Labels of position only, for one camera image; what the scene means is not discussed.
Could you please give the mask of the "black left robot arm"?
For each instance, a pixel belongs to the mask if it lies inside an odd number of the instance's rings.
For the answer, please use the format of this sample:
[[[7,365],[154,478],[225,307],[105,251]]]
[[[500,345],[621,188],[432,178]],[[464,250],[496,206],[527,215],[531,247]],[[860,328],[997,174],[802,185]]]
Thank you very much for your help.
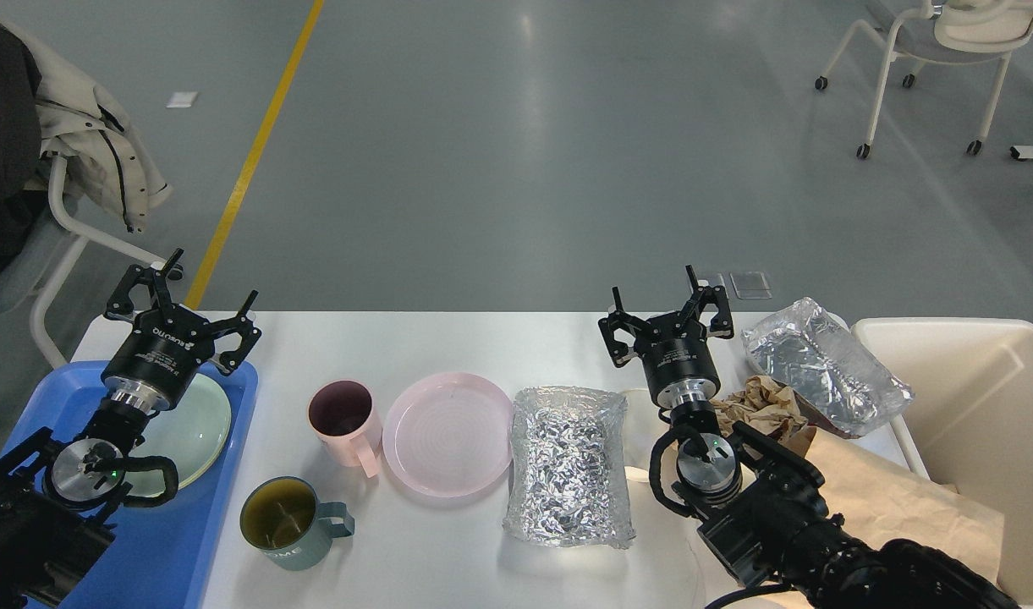
[[[30,599],[58,606],[114,541],[118,508],[159,508],[179,493],[168,456],[136,456],[145,428],[173,411],[204,363],[234,373],[261,336],[248,317],[210,321],[176,304],[167,285],[182,250],[161,267],[130,266],[105,317],[132,327],[105,370],[106,396],[71,441],[42,427],[0,458],[0,608]]]

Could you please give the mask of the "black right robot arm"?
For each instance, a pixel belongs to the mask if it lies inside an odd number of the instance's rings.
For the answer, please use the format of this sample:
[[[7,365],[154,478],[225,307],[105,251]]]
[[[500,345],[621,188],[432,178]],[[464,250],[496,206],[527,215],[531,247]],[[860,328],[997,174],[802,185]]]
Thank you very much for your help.
[[[639,358],[649,396],[667,425],[649,456],[659,504],[701,522],[698,535],[739,584],[712,603],[801,592],[814,608],[1014,608],[1014,598],[963,562],[913,540],[879,550],[843,528],[819,493],[824,475],[752,425],[718,428],[720,378],[710,336],[735,335],[728,295],[687,269],[679,310],[641,319],[621,294],[598,327],[613,365]]]

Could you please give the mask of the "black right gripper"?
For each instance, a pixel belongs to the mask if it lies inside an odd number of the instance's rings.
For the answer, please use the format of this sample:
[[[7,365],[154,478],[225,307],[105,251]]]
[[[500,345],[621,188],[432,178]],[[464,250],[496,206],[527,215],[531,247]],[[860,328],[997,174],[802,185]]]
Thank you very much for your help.
[[[647,321],[631,315],[622,304],[619,288],[612,288],[613,307],[600,319],[613,366],[621,368],[640,358],[649,396],[656,405],[674,405],[681,396],[694,400],[694,393],[699,400],[716,397],[721,382],[708,336],[735,336],[728,290],[722,284],[701,284],[693,266],[685,270],[691,295],[674,317]]]

